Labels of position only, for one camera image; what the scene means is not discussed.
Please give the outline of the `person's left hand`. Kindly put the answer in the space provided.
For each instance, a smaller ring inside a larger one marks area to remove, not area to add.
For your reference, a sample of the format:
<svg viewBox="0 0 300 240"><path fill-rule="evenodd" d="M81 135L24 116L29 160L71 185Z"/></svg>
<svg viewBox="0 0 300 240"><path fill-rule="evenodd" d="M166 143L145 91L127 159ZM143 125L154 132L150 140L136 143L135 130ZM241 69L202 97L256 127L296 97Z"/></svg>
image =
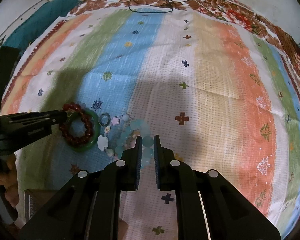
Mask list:
<svg viewBox="0 0 300 240"><path fill-rule="evenodd" d="M6 200L10 203L12 207L16 207L16 205L19 203L19 193L17 181L17 168L15 165L14 153L8 156L6 164L9 169L9 172L0 172L0 185L4 186L6 189Z"/></svg>

